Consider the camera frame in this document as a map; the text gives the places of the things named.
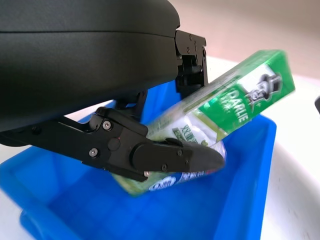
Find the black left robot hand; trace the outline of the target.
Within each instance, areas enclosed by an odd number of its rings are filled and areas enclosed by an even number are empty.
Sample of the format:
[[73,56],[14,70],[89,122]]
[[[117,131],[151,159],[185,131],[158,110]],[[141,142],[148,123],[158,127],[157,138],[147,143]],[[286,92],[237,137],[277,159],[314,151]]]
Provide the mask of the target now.
[[0,142],[36,146],[139,182],[202,172],[222,154],[140,123],[148,89],[183,96],[208,83],[206,40],[180,31],[167,0],[3,0]]

